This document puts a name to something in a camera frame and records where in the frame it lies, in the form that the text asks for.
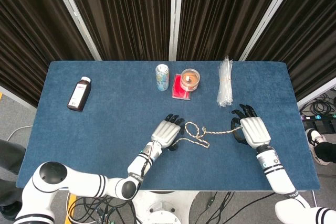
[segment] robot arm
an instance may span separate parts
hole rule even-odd
[[[272,190],[287,198],[275,205],[278,219],[285,224],[334,223],[336,211],[321,207],[310,208],[307,201],[299,195],[281,164],[277,152],[268,145],[271,140],[270,135],[254,109],[242,104],[240,107],[245,114],[234,110],[232,113],[237,114],[240,119],[234,118],[231,127],[235,128],[235,124],[240,124],[245,139],[235,133],[236,140],[256,149],[257,159]]]
[[[110,195],[123,200],[132,199],[143,177],[154,161],[161,155],[162,149],[169,147],[178,132],[183,119],[178,115],[168,115],[154,133],[151,141],[128,167],[127,178],[107,178],[103,175],[81,173],[57,162],[41,164],[22,193],[22,209],[14,224],[55,223],[50,204],[61,188],[67,188],[70,193],[85,197],[102,197]]]

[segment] plastic straw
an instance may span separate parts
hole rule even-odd
[[[231,87],[231,70],[232,60],[226,56],[220,63],[219,71],[219,90],[217,96],[217,103],[221,107],[232,105],[232,87]]]

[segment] tangled rope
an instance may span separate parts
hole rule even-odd
[[[187,125],[188,124],[192,124],[193,126],[196,127],[197,129],[197,134],[196,135],[193,135],[189,132],[188,128],[187,128]],[[192,141],[190,140],[189,138],[179,138],[176,140],[175,143],[172,144],[172,146],[174,146],[175,144],[177,144],[180,140],[187,140],[193,144],[198,144],[204,148],[209,148],[210,147],[210,143],[207,141],[207,140],[204,140],[202,139],[202,137],[205,135],[205,134],[227,134],[227,133],[232,133],[234,131],[237,131],[239,129],[241,129],[242,127],[237,127],[237,128],[234,128],[233,130],[230,130],[230,131],[206,131],[206,128],[205,127],[202,127],[202,135],[200,135],[200,128],[197,126],[196,123],[193,123],[193,122],[187,122],[185,125],[184,125],[184,128],[185,128],[185,131],[188,133],[189,136],[191,136],[192,138],[196,139],[198,142],[196,141]]]

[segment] curtain fold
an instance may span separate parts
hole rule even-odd
[[[238,60],[272,0],[182,0],[177,60]]]
[[[0,85],[37,106],[54,60],[92,60],[62,0],[0,0]]]
[[[75,0],[103,60],[168,60],[171,0]]]
[[[336,77],[336,0],[284,0],[247,60],[287,64],[298,100]]]

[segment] blue table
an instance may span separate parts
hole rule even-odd
[[[42,162],[58,161],[82,172],[126,177],[127,167],[168,114],[206,126],[230,128],[239,104],[253,106],[263,119],[273,146],[298,190],[319,189],[294,92],[284,63],[234,62],[234,103],[216,103],[219,61],[166,62],[170,87],[156,88],[155,61],[52,62],[38,105],[25,159],[17,180],[24,187]],[[190,101],[171,98],[176,73],[195,68],[201,74]],[[82,112],[67,108],[74,85],[90,77],[92,90]],[[206,135],[209,149],[179,143],[164,150],[148,172],[148,190],[271,190],[255,150],[232,134]]]

